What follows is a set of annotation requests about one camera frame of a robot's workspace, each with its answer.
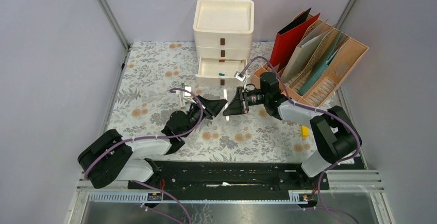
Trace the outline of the brown capped white marker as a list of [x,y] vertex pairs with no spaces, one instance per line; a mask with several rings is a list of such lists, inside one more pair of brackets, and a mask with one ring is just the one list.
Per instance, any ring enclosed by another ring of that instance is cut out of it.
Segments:
[[224,63],[224,62],[240,62],[240,63],[242,63],[244,60],[240,60],[240,59],[219,59],[218,61],[222,62],[222,63]]

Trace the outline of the white three-drawer organizer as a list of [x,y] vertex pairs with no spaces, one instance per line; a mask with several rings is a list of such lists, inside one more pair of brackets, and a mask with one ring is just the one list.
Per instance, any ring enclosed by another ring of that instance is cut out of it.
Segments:
[[[255,3],[252,0],[198,0],[193,31],[198,57],[198,85],[238,87],[236,72],[246,67],[252,48]],[[240,59],[240,62],[219,62]]]

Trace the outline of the red folder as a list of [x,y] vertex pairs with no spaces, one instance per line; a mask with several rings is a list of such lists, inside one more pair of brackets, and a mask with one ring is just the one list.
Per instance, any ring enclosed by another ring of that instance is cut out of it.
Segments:
[[320,16],[320,13],[310,16],[310,11],[311,8],[300,13],[292,22],[287,24],[287,26],[283,27],[276,34],[270,57],[271,68],[280,71],[286,67],[305,32]]

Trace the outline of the beige folder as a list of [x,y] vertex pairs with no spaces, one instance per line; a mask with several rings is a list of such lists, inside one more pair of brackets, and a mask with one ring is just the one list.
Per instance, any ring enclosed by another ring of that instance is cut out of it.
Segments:
[[296,46],[286,67],[282,71],[281,78],[284,82],[290,81],[297,76],[306,66],[321,40],[331,28],[329,24],[326,24],[327,21],[317,20],[304,33],[303,38]]

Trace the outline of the teal folder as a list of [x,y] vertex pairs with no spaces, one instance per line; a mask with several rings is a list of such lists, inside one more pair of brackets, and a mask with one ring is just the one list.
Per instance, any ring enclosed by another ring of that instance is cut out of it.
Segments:
[[322,73],[325,71],[325,69],[329,66],[331,59],[331,55],[334,52],[335,47],[341,40],[344,38],[343,32],[340,32],[334,40],[331,42],[331,44],[327,47],[324,54],[320,57],[317,64],[312,68],[309,76],[307,77],[306,81],[302,85],[302,87],[299,89],[298,94],[303,96],[306,94],[306,92],[317,82],[317,80],[320,78]]

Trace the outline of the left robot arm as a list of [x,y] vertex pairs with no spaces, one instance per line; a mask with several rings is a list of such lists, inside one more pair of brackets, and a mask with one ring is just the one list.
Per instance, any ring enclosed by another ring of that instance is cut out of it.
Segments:
[[115,129],[107,130],[77,158],[94,188],[103,188],[114,181],[140,181],[147,188],[159,184],[160,175],[146,160],[150,156],[177,152],[203,119],[215,118],[227,100],[209,100],[197,96],[187,112],[174,111],[161,133],[123,140]]

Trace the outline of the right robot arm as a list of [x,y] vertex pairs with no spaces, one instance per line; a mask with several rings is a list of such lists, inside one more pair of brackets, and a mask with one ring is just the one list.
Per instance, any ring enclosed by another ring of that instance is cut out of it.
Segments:
[[361,138],[342,107],[322,110],[290,100],[287,94],[282,94],[275,73],[261,74],[260,88],[248,91],[237,87],[223,115],[246,114],[251,106],[256,105],[263,105],[268,115],[276,119],[291,121],[312,130],[317,150],[302,162],[302,171],[295,176],[300,188],[310,188],[317,175],[348,155],[358,153],[361,147]]

